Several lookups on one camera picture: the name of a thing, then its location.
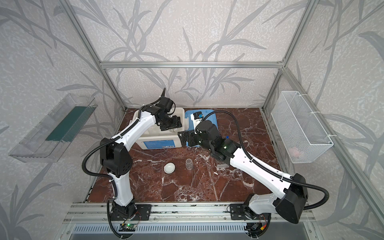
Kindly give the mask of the small glass jar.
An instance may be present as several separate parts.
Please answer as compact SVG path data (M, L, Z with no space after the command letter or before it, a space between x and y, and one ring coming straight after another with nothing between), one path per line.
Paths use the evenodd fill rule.
M191 171L194 168L194 163L192 159L186 159L186 169Z

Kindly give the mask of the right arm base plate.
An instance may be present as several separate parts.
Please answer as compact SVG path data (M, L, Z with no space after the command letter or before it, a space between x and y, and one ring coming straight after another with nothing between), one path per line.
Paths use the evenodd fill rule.
M231 220L269 221L271 219L271 214L258 215L243 204L230 204L227 211L231 215Z

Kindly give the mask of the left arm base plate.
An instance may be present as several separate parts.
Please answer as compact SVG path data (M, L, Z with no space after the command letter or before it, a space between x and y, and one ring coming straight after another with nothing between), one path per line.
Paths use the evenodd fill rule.
M112 221L148 221L151 214L152 205L139 204L122 207L113 203L110 213Z

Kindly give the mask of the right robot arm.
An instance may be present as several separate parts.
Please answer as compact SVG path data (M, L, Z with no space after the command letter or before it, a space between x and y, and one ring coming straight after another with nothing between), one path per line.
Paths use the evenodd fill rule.
M178 133L183 146L200 146L210 151L211 157L237 168L267 187L267 195L251 194L243 208L248 218L261 214L278 214L286 221L297 224L304 210L308 191L305 187L284 181L303 180L296 174L291 176L281 172L254 156L247 157L244 148L229 138L223 138L218 128L209 120L202 121L196 130Z

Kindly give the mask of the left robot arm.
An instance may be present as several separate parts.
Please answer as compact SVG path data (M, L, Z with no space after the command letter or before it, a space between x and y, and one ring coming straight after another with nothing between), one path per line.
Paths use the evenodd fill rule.
M170 114L175 107L171 99L159 97L154 103L142 106L133 122L119 134L112 139L101 141L105 146L100 149L100 162L108 171L114 190L112 210L123 218L131 218L137 212L129 178L129 172L133 166L129 151L134 143L154 125L157 125L161 131L181 128L181 118Z

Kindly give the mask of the white plastic bin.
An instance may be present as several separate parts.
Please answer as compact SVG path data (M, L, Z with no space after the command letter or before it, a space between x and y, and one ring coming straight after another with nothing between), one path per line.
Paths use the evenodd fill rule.
M174 115L181 119L182 126L180 128L161 131L159 126L153 125L138 138L136 144L138 144L142 150L182 147L178 132L187 130L189 124L185 118L185 110L183 108L176 108Z

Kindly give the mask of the clear test tube rack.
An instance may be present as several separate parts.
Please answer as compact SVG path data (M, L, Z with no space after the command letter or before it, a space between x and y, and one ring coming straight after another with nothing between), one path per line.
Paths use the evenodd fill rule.
M229 168L230 165L226 164L226 163L222 163L222 164L217 164L216 166L218 169L224 169L224 168Z

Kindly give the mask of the white round dish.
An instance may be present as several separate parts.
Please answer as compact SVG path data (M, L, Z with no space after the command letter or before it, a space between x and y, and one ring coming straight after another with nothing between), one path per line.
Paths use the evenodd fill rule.
M176 169L176 166L174 163L167 163L165 166L164 166L164 172L166 174L172 174Z

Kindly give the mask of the blue plastic lid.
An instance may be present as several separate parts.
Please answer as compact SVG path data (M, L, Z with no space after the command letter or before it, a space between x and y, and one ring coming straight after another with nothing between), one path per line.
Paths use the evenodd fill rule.
M213 111L214 110L212 110L212 109L210 109L210 110L198 109L198 110L187 110L187 111L185 111L185 119L188 119L188 126L189 126L188 131L194 129L194 122L193 122L193 119L191 117L194 113L202 112L203 117L205 117L206 115L208 115L209 113L211 113ZM210 115L207 118L207 121L211 121L216 126L216 128L219 129L216 114Z

